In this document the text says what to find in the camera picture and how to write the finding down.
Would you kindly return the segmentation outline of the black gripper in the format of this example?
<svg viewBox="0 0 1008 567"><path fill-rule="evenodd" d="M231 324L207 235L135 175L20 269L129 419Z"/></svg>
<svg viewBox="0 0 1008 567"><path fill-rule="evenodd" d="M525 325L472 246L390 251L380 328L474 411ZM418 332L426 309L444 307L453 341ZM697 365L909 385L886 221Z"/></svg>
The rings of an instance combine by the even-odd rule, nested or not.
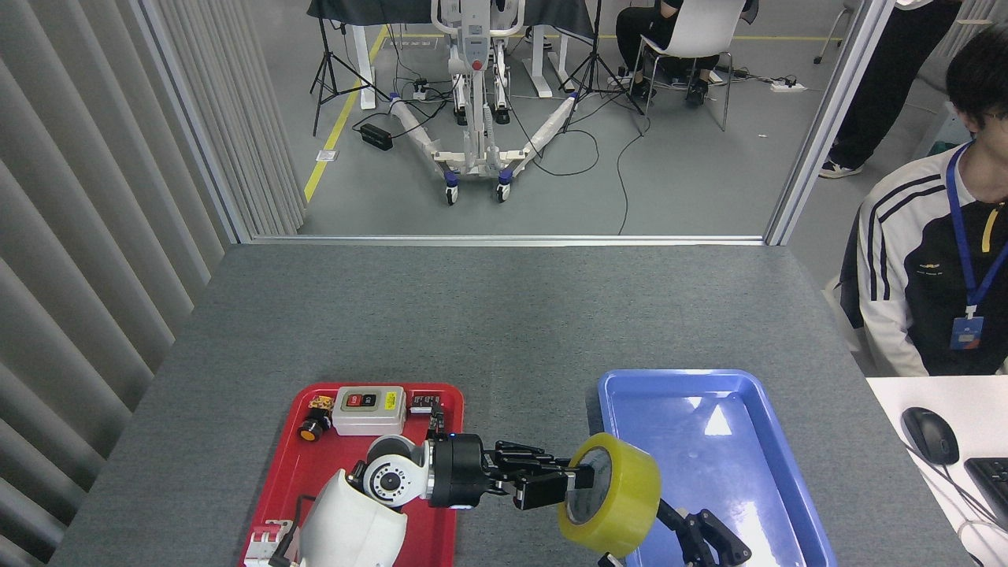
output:
<svg viewBox="0 0 1008 567"><path fill-rule="evenodd" d="M432 507L472 509L482 495L512 495L519 511L558 505L568 491L594 487L595 471L591 466L569 466L568 458L555 458L539 447L514 442L496 442L484 451L475 434L453 433L432 441ZM598 567L625 567L613 555L603 555Z"/></svg>

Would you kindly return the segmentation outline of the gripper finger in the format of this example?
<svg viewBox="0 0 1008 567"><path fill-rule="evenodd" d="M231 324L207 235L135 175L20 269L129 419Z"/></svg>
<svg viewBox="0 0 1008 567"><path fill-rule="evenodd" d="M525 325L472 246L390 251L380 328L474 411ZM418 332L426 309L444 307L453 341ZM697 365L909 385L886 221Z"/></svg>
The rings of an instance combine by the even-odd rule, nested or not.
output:
<svg viewBox="0 0 1008 567"><path fill-rule="evenodd" d="M687 566L739 566L751 559L751 549L713 512L683 514L659 502L658 520L676 534Z"/></svg>

